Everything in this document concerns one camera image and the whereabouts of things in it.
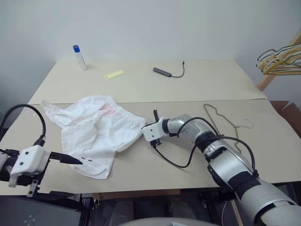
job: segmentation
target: yellow sponge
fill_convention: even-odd
[[[123,70],[118,70],[118,71],[115,71],[115,72],[111,72],[109,74],[106,74],[105,75],[105,78],[106,79],[112,79],[112,78],[115,78],[117,76],[120,76],[120,75],[123,75],[125,72]]]

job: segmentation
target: white shorts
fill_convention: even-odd
[[[62,128],[63,153],[79,159],[82,165],[70,165],[91,178],[106,179],[115,152],[133,144],[145,126],[144,118],[118,106],[112,97],[83,98],[66,109],[42,101],[48,118]]]

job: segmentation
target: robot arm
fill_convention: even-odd
[[[181,129],[178,135],[197,145],[208,162],[213,180],[235,193],[255,225],[301,225],[301,207],[275,186],[259,179],[248,160],[206,124],[199,121],[186,124],[191,118],[188,115],[158,120],[154,113],[157,122],[143,128],[145,139],[154,146],[161,137],[176,136]]]

